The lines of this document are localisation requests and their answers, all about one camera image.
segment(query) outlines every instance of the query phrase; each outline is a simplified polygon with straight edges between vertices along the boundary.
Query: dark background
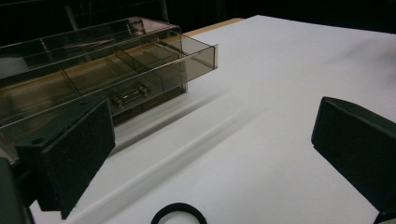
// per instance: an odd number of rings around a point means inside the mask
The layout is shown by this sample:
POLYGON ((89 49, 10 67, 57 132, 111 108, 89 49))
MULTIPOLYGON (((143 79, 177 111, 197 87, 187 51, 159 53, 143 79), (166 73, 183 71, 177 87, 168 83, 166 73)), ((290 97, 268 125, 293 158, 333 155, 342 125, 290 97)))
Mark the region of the dark background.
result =
MULTIPOLYGON (((231 18, 264 15, 385 33, 396 33, 396 0, 166 0, 169 22, 188 32, 231 18)), ((78 27, 141 16, 161 20, 156 0, 2 0, 0 46, 78 27)))

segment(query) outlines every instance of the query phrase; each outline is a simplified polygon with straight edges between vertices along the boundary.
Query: screw hole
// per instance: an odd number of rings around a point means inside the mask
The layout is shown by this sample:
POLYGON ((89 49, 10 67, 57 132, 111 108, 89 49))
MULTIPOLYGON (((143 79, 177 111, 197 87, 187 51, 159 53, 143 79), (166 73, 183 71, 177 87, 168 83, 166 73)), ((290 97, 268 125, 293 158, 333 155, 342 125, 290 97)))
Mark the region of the screw hole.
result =
POLYGON ((37 138, 35 140, 32 141, 32 144, 37 145, 44 142, 44 138, 37 138))

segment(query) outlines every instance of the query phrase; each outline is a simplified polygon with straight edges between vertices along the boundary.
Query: black ring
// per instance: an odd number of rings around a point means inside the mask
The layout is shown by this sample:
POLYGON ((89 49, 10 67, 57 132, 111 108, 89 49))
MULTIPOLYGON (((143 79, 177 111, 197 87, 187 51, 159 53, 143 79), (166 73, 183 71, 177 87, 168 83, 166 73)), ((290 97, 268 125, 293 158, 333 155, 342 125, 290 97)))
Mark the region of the black ring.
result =
POLYGON ((198 209, 186 203, 171 203, 165 206, 165 208, 161 209, 157 214, 155 214, 154 218, 151 221, 151 224, 158 224, 161 218, 173 212, 190 213, 191 215, 193 215, 198 219, 200 224, 207 224, 206 219, 201 214, 201 212, 198 211, 198 209))

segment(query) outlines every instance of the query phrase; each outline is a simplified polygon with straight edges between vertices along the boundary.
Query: table surface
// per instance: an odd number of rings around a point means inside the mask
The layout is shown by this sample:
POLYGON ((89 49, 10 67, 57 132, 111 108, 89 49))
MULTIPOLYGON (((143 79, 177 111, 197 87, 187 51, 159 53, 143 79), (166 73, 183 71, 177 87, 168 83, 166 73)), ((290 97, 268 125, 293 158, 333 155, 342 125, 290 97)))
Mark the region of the table surface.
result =
POLYGON ((118 127, 70 217, 34 203, 36 223, 144 224, 178 202, 213 224, 373 223, 310 137, 323 96, 396 121, 396 36, 256 16, 194 38, 219 44, 219 68, 118 127))

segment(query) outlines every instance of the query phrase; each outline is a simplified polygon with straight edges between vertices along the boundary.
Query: clear plastic container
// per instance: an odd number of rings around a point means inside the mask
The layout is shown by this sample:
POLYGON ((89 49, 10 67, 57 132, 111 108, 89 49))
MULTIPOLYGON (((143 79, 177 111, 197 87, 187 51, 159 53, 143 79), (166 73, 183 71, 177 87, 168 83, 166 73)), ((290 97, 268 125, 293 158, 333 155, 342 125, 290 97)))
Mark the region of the clear plastic container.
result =
POLYGON ((160 105, 216 69, 217 51, 137 17, 2 47, 0 155, 15 161, 16 141, 86 97, 107 97, 116 125, 160 105))

